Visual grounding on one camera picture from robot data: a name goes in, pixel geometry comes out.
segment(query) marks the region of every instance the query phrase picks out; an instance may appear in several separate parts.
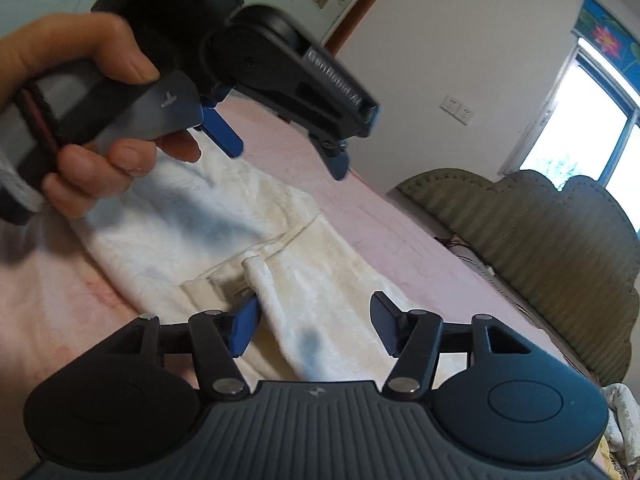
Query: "electrical outlet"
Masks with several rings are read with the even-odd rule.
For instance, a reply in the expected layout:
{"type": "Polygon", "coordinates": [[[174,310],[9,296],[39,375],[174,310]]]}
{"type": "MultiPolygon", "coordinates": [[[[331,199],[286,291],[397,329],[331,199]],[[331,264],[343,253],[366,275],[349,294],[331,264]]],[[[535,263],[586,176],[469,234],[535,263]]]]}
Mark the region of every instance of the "electrical outlet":
{"type": "Polygon", "coordinates": [[[461,104],[460,108],[458,108],[458,111],[454,114],[454,117],[462,124],[469,124],[475,114],[476,113],[467,105],[461,104]]]}
{"type": "Polygon", "coordinates": [[[460,99],[456,99],[455,97],[448,95],[444,98],[440,108],[446,111],[447,114],[455,116],[461,104],[462,101],[460,101],[460,99]]]}

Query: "hand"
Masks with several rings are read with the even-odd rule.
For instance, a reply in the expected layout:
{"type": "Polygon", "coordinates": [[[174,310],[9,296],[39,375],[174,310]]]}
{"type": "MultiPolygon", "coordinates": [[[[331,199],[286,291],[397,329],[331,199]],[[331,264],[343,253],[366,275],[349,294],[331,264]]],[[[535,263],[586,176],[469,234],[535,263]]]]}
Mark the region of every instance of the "hand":
{"type": "MultiPolygon", "coordinates": [[[[104,75],[124,83],[145,84],[159,77],[119,16],[52,14],[0,38],[0,111],[28,78],[87,57],[93,58],[104,75]]],[[[200,158],[198,143],[185,130],[155,142],[119,139],[106,158],[72,144],[58,153],[59,173],[45,177],[43,192],[63,215],[80,218],[99,198],[123,193],[134,177],[151,171],[156,146],[185,162],[200,158]]]]}

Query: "pink bed sheet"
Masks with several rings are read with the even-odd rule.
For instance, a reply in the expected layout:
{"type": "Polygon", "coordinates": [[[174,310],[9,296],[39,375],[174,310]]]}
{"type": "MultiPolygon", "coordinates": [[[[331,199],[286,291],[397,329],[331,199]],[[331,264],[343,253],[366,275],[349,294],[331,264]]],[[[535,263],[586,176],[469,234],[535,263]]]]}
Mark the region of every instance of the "pink bed sheet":
{"type": "MultiPolygon", "coordinates": [[[[421,227],[353,176],[334,182],[305,137],[248,100],[219,108],[254,166],[310,193],[375,269],[446,321],[492,314],[548,352],[548,337],[421,227]]],[[[26,228],[0,225],[0,479],[36,463],[22,426],[28,393],[135,317],[52,212],[26,228]]]]}

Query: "wooden frame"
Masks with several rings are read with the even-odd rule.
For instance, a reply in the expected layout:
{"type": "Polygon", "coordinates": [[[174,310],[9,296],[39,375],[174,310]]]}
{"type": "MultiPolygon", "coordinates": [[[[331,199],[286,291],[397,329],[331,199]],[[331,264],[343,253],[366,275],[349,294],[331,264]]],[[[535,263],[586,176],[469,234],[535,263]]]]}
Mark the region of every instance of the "wooden frame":
{"type": "Polygon", "coordinates": [[[326,42],[326,49],[336,54],[376,0],[358,0],[326,42]]]}

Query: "headboard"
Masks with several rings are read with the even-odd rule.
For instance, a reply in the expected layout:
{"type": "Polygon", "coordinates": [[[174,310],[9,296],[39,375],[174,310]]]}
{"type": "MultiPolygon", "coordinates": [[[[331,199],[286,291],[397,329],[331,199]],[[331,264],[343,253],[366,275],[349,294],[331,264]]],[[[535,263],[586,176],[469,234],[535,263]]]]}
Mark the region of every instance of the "headboard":
{"type": "Polygon", "coordinates": [[[603,385],[624,378],[639,311],[640,242],[602,186],[575,176],[558,191],[531,170],[494,183],[442,169],[398,190],[464,238],[603,385]]]}

